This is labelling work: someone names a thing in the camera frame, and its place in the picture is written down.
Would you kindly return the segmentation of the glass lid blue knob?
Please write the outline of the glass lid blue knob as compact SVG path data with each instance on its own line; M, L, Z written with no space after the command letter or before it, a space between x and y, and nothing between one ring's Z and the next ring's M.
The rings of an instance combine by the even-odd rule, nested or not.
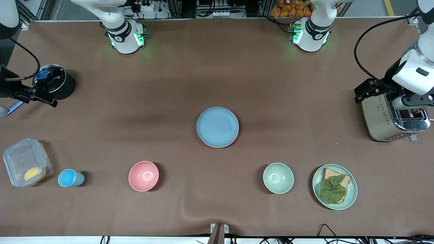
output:
M58 90L66 79L66 71L57 64L45 65L33 77L32 86L53 93Z

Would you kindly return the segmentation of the beige chrome toaster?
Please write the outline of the beige chrome toaster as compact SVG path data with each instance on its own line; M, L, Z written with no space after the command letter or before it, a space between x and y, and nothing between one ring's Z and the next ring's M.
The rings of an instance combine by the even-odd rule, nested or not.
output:
M416 134L431 126L427 110L419 114L408 114L406 110L397 110L392 101L397 95L385 93L362 101L363 115L370 137L375 141L391 142L408 137L417 141Z

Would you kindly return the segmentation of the clear plastic container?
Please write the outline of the clear plastic container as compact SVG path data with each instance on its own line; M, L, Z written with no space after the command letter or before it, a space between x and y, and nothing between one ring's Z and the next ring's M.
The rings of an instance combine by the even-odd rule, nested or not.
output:
M53 167L44 146L33 138L26 138L5 149L3 160L14 187L32 186L53 174ZM25 173L34 167L44 168L45 178L38 182L25 181Z

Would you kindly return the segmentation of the yellow food piece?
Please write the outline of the yellow food piece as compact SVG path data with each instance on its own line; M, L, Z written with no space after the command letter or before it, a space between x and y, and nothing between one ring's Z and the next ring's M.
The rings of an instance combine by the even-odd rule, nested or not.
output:
M38 182L40 180L42 180L43 178L45 178L46 172L44 168L41 167L34 167L29 169L25 175L24 175L24 179L25 181L35 181Z

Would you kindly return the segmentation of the blue cup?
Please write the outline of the blue cup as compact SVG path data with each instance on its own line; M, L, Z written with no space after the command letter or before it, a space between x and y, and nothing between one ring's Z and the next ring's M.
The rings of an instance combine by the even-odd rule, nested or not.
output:
M65 169L58 176L58 184L61 187L76 187L84 183L85 176L73 169Z

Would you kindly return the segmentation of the green plate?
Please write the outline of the green plate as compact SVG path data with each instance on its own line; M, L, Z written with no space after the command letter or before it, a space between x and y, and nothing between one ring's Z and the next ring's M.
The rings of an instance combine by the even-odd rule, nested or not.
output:
M324 200L320 196L320 185L321 185L321 182L323 180L325 168L330 168L332 170L335 170L339 173L346 174L346 175L351 177L351 181L350 181L349 187L348 187L348 193L347 193L343 203L341 203L341 204L328 204L328 203L324 202ZM358 194L357 183L356 183L353 175L350 173L349 170L342 167L341 165L328 164L328 165L323 165L323 166L319 167L315 171L315 173L313 174L312 187L313 187L314 195L316 196L317 200L324 207L327 207L327 208L332 209L332 210L344 210L344 209L349 208L356 201L357 194Z

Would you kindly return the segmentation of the green lettuce leaf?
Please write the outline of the green lettuce leaf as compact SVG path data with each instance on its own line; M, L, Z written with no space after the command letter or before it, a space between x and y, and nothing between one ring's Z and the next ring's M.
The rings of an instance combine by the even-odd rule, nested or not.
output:
M328 204L338 204L338 202L345 196L347 190L341 185L346 175L330 176L324 179L320 185L320 196Z

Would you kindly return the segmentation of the orange snack bags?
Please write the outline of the orange snack bags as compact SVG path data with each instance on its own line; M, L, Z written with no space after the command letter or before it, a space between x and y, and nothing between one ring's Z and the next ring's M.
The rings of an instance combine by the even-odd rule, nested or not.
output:
M309 0L274 0L270 17L310 17L314 9Z

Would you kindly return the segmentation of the green bowl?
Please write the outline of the green bowl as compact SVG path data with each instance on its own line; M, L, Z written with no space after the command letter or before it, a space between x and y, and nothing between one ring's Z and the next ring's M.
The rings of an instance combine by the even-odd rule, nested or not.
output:
M289 166L275 162L265 168L262 180L271 193L285 194L293 188L295 178Z

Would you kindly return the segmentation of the pink bowl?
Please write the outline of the pink bowl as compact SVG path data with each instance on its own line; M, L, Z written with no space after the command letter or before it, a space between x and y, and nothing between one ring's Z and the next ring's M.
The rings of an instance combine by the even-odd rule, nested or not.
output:
M151 190L159 179L158 167L149 161L136 163L129 172L128 180L130 186L139 192Z

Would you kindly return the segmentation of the brown table mat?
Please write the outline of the brown table mat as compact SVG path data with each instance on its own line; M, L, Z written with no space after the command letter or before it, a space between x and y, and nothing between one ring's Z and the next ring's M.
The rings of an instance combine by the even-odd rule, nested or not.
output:
M146 47L124 55L97 22L34 22L18 41L42 65L77 81L56 108L23 105L0 119L0 236L199 235L225 223L244 236L434 235L434 128L378 143L353 89L367 79L354 43L380 19L338 19L320 51L306 53L265 19L156 21ZM53 174L11 184L5 149L33 138ZM128 180L153 162L149 191ZM294 173L285 194L262 174ZM358 194L347 209L324 207L315 171L341 165ZM61 187L73 169L82 185Z

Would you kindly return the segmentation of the white power strip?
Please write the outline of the white power strip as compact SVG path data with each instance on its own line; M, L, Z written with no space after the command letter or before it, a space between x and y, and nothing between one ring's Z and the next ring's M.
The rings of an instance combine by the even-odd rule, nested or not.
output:
M158 11L160 6L154 0L131 0L131 8L134 13L151 13Z

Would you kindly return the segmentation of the metal table edge clamp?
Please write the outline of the metal table edge clamp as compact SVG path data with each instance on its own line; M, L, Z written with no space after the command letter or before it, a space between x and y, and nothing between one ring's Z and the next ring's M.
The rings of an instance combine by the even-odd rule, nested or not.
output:
M229 234L229 225L223 223L211 224L211 235L207 244L225 244L226 234Z

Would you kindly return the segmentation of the aluminium frame profile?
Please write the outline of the aluminium frame profile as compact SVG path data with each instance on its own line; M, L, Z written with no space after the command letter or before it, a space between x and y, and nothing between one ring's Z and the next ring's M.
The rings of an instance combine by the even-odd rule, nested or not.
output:
M21 28L28 29L31 21L40 21L48 17L52 0L18 0Z

